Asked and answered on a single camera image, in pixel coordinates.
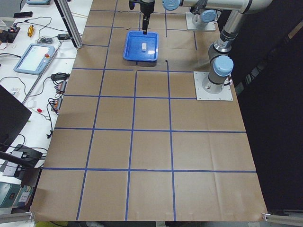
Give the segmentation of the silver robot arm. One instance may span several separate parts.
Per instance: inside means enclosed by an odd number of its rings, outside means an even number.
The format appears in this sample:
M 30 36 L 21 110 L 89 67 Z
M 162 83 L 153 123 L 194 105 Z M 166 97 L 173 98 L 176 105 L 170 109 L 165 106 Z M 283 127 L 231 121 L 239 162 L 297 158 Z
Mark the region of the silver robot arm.
M 192 15 L 199 15 L 203 23 L 209 23 L 215 20 L 217 12 L 221 9 L 212 9 L 206 6 L 206 0 L 195 0 L 192 3 L 185 3 L 184 0 L 163 0 L 162 6 L 168 10 L 173 11 L 178 7 L 190 7 L 190 13 Z M 154 12 L 155 1 L 154 0 L 130 0 L 129 9 L 133 10 L 135 4 L 140 5 L 140 11 L 143 13 L 142 31 L 144 35 L 147 35 L 150 16 Z
M 238 35 L 247 14 L 264 10 L 270 5 L 270 0 L 175 0 L 173 9 L 179 6 L 193 8 L 197 14 L 201 9 L 230 10 L 231 14 L 224 25 L 220 37 L 209 47 L 208 55 L 211 70 L 202 82 L 203 89 L 210 94 L 218 94 L 225 86 L 225 80 L 233 70 L 233 61 L 228 54 L 232 42 Z

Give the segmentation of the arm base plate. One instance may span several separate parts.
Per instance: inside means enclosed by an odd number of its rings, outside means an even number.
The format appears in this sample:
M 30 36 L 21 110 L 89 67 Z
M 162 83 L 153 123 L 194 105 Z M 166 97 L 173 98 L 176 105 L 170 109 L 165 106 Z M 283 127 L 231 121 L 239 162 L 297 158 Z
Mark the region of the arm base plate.
M 187 12 L 185 14 L 185 17 L 188 31 L 214 32 L 216 30 L 213 21 L 208 23 L 203 22 L 201 20 L 201 16 L 198 14 L 194 15 L 190 12 Z
M 233 101 L 231 85 L 226 78 L 223 84 L 216 85 L 209 80 L 209 72 L 194 71 L 196 99 L 199 101 Z

